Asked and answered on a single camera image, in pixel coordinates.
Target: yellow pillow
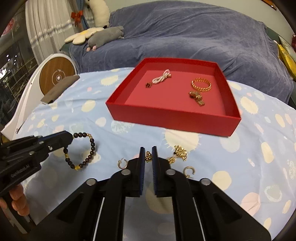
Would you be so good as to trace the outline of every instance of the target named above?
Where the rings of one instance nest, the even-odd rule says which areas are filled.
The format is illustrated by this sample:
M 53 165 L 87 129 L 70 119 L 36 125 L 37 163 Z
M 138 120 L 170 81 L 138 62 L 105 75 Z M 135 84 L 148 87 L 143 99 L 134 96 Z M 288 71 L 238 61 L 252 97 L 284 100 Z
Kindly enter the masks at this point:
M 284 47 L 278 44 L 279 54 L 282 57 L 284 64 L 292 77 L 296 79 L 296 63 L 294 59 L 288 54 L 288 52 L 284 49 Z

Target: black beaded bracelet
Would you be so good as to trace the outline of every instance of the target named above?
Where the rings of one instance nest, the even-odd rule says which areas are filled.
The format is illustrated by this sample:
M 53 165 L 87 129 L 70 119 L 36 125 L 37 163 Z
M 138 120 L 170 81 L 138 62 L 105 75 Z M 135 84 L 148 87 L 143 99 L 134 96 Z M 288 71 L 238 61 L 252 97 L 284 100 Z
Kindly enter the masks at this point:
M 94 139 L 92 137 L 91 134 L 89 133 L 74 133 L 73 134 L 73 138 L 77 138 L 77 137 L 89 137 L 89 141 L 91 143 L 91 151 L 89 152 L 89 156 L 87 158 L 85 158 L 85 161 L 80 163 L 79 165 L 74 165 L 73 162 L 71 162 L 69 155 L 68 155 L 68 149 L 66 147 L 64 147 L 64 153 L 65 153 L 65 160 L 68 163 L 68 165 L 72 168 L 75 169 L 76 171 L 78 171 L 79 169 L 83 168 L 84 166 L 87 165 L 87 163 L 89 163 L 89 161 L 92 159 L 92 156 L 94 155 L 94 151 L 96 150 L 95 148 L 95 143 L 94 143 Z

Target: blue curtain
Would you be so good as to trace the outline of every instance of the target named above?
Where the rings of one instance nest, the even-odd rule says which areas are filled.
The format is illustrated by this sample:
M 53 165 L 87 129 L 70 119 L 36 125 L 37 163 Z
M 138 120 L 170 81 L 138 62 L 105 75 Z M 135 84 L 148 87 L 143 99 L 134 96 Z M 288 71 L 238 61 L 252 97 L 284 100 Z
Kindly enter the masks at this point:
M 76 0 L 76 2 L 77 2 L 77 6 L 78 6 L 78 11 L 83 10 L 84 0 Z M 89 28 L 89 25 L 88 25 L 87 21 L 85 20 L 84 16 L 81 17 L 81 24 L 82 24 L 83 30 L 87 30 Z

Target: jewelry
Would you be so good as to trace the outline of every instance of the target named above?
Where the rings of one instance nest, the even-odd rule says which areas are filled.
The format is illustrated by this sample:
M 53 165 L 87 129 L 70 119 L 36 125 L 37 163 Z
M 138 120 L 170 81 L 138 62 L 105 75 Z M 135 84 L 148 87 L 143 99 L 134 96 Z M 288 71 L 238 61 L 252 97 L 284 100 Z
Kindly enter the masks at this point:
M 187 151 L 179 145 L 174 146 L 174 148 L 175 148 L 175 151 L 174 151 L 175 155 L 167 158 L 168 163 L 170 165 L 173 164 L 176 161 L 176 157 L 180 157 L 183 159 L 183 161 L 186 161 L 187 155 L 188 155 Z
M 121 167 L 121 162 L 122 161 L 125 161 L 126 162 L 126 165 L 125 165 L 125 167 Z M 118 164 L 117 164 L 117 166 L 120 168 L 120 169 L 126 169 L 127 168 L 127 166 L 128 166 L 128 161 L 127 160 L 125 160 L 124 158 L 121 158 L 121 160 L 119 160 L 118 161 Z
M 203 83 L 206 83 L 206 84 L 209 85 L 209 87 L 207 87 L 207 88 L 201 88 L 201 87 L 198 87 L 198 86 L 196 86 L 196 85 L 194 84 L 195 82 L 203 82 Z M 208 81 L 208 80 L 205 79 L 205 78 L 196 78 L 195 80 L 191 81 L 191 86 L 192 86 L 192 88 L 194 88 L 195 90 L 197 90 L 197 91 L 199 91 L 199 92 L 207 92 L 207 91 L 209 91 L 209 90 L 211 89 L 212 84 L 211 84 L 210 81 Z
M 190 98 L 195 99 L 195 101 L 200 105 L 200 106 L 204 106 L 205 103 L 202 101 L 202 95 L 197 92 L 197 91 L 190 91 L 189 92 L 189 96 Z
M 166 78 L 171 78 L 171 77 L 172 77 L 172 75 L 170 74 L 170 70 L 169 70 L 169 69 L 166 69 L 166 70 L 163 72 L 162 76 L 157 77 L 157 78 L 154 78 L 154 79 L 152 80 L 152 82 L 148 82 L 148 83 L 146 83 L 145 87 L 146 87 L 146 88 L 150 88 L 150 87 L 152 86 L 152 84 L 156 85 L 156 84 L 158 84 L 158 83 L 160 83 L 160 82 L 163 82 Z
M 78 171 L 79 169 L 83 168 L 84 166 L 86 166 L 87 163 L 89 163 L 89 161 L 92 159 L 92 156 L 94 155 L 94 151 L 96 150 L 95 148 L 95 143 L 94 143 L 94 139 L 92 137 L 91 134 L 89 133 L 74 133 L 73 134 L 73 139 L 77 138 L 77 137 L 89 137 L 89 141 L 91 143 L 91 151 L 89 153 L 89 156 L 87 158 L 85 158 L 85 161 L 83 161 L 82 163 L 80 163 L 79 165 L 74 165 L 73 162 L 71 162 L 69 155 L 68 155 L 68 149 L 66 147 L 64 147 L 64 153 L 65 153 L 65 160 L 68 163 L 68 165 L 72 168 L 75 169 L 76 171 Z
M 192 178 L 192 177 L 190 177 L 189 174 L 186 174 L 187 169 L 191 169 L 193 175 L 195 174 L 195 169 L 193 167 L 185 167 L 184 170 L 183 170 L 183 174 L 185 175 L 186 178 Z
M 147 163 L 152 161 L 152 154 L 149 151 L 146 151 L 145 161 Z

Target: plush toy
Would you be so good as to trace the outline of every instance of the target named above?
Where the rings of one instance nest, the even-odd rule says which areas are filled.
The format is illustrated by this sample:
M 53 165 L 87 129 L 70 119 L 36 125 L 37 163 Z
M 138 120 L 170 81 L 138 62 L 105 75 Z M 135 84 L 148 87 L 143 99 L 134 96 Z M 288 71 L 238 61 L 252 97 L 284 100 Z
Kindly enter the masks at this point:
M 100 32 L 96 32 L 88 40 L 88 48 L 86 49 L 89 52 L 91 49 L 96 50 L 97 48 L 103 46 L 106 43 L 109 43 L 116 39 L 123 39 L 123 26 L 106 28 Z
M 70 37 L 67 37 L 65 39 L 65 43 L 70 43 L 73 41 L 73 44 L 83 44 L 86 39 L 89 39 L 91 36 L 93 36 L 96 32 L 104 30 L 103 28 L 89 28 L 87 30 L 84 30 L 80 33 L 73 34 Z
M 104 0 L 85 0 L 94 14 L 96 27 L 109 26 L 110 10 Z
M 292 37 L 292 47 L 294 48 L 294 51 L 296 52 L 296 35 L 293 34 Z

